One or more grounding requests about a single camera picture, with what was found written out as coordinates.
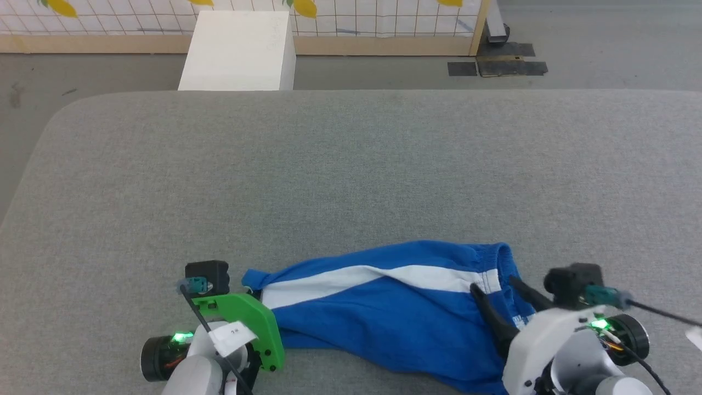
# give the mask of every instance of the white pedestal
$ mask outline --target white pedestal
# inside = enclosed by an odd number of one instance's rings
[[[289,91],[295,77],[283,11],[201,11],[179,91]]]

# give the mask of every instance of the blue and white garment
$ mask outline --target blue and white garment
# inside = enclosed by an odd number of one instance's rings
[[[249,270],[283,345],[348,351],[395,372],[425,372],[464,392],[503,394],[504,361],[470,295],[477,283],[523,326],[532,307],[506,244],[415,241],[311,259],[278,273]]]

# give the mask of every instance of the gray floor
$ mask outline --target gray floor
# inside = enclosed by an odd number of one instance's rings
[[[686,2],[579,7],[501,1],[512,39],[533,43],[547,62],[544,77],[449,77],[446,62],[460,58],[300,57],[295,89],[702,91],[702,6]],[[179,55],[0,55],[0,221],[51,115],[102,93],[176,89],[184,61]]]

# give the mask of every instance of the gray fabric surface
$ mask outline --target gray fabric surface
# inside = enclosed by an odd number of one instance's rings
[[[125,93],[49,123],[0,228],[0,387],[155,394],[138,357],[193,328],[189,261],[247,268],[432,238],[512,245],[526,281],[573,261],[702,317],[702,95],[659,91]],[[676,394],[684,325],[634,311]],[[640,367],[627,371],[658,389]],[[454,394],[341,351],[289,351],[255,392]]]

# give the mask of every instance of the floor stain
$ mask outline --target floor stain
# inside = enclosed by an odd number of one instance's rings
[[[20,86],[19,82],[12,84],[12,91],[10,91],[10,107],[22,107],[22,93],[24,91],[25,89]]]

